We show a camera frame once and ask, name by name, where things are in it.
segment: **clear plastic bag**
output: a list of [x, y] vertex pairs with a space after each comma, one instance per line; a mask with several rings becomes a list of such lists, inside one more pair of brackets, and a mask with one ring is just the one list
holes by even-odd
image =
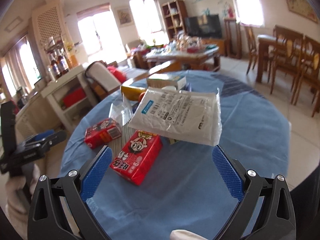
[[123, 94], [111, 104], [109, 117], [115, 120], [120, 127], [124, 126], [133, 117], [131, 104]]
[[124, 95], [120, 95], [113, 101], [109, 117], [118, 122], [122, 134], [120, 138], [108, 143], [108, 146], [112, 149], [112, 159], [114, 159], [135, 132], [135, 129], [128, 127], [128, 122], [133, 117], [133, 112], [130, 102]]
[[176, 140], [215, 146], [222, 124], [219, 91], [147, 90], [129, 126]]

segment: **hand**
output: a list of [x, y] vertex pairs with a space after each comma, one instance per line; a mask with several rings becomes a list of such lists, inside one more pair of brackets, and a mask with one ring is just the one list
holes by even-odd
[[208, 240], [195, 233], [186, 230], [174, 230], [170, 234], [170, 240]]

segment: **box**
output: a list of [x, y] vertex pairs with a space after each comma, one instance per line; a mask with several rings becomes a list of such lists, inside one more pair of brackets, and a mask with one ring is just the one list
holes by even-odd
[[163, 88], [174, 86], [177, 90], [181, 90], [186, 84], [185, 76], [174, 74], [153, 74], [147, 78], [147, 84], [153, 88]]
[[64, 105], [66, 108], [74, 105], [76, 102], [79, 102], [80, 100], [84, 99], [86, 97], [86, 94], [82, 87], [75, 87], [72, 88], [68, 94], [62, 99]]
[[86, 130], [84, 142], [94, 149], [119, 137], [121, 137], [119, 124], [112, 118], [107, 118]]
[[110, 168], [128, 181], [140, 185], [162, 148], [159, 135], [136, 131]]

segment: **round table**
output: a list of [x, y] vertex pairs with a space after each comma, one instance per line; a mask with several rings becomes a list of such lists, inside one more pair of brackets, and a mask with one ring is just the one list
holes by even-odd
[[[246, 169], [262, 177], [286, 176], [289, 124], [262, 95], [244, 83], [212, 72], [182, 71], [194, 92], [220, 90], [222, 135], [220, 145]], [[146, 87], [146, 81], [135, 83]], [[105, 98], [73, 132], [65, 149], [60, 176], [79, 169], [101, 149], [84, 143], [86, 128], [108, 117], [117, 91]], [[113, 240], [169, 239], [175, 229], [186, 229], [207, 239], [219, 232], [237, 199], [231, 197], [212, 162], [212, 147], [179, 141], [163, 148], [140, 186], [108, 169], [94, 197], [92, 213]], [[258, 215], [256, 208], [253, 218]], [[245, 234], [254, 225], [250, 222]]]

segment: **blue gripper pad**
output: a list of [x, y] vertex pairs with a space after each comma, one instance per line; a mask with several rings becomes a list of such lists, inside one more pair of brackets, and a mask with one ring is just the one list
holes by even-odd
[[112, 150], [110, 147], [106, 147], [81, 182], [80, 197], [83, 202], [93, 197], [111, 162]]
[[43, 132], [43, 133], [37, 134], [37, 135], [34, 137], [34, 140], [35, 140], [35, 141], [40, 141], [40, 140], [42, 140], [43, 138], [46, 138], [46, 137], [48, 137], [49, 135], [52, 135], [52, 134], [54, 134], [54, 130], [47, 130], [47, 131], [45, 131], [45, 132]]
[[212, 160], [216, 165], [231, 196], [241, 201], [244, 197], [243, 181], [233, 168], [220, 147], [215, 146], [212, 150]]

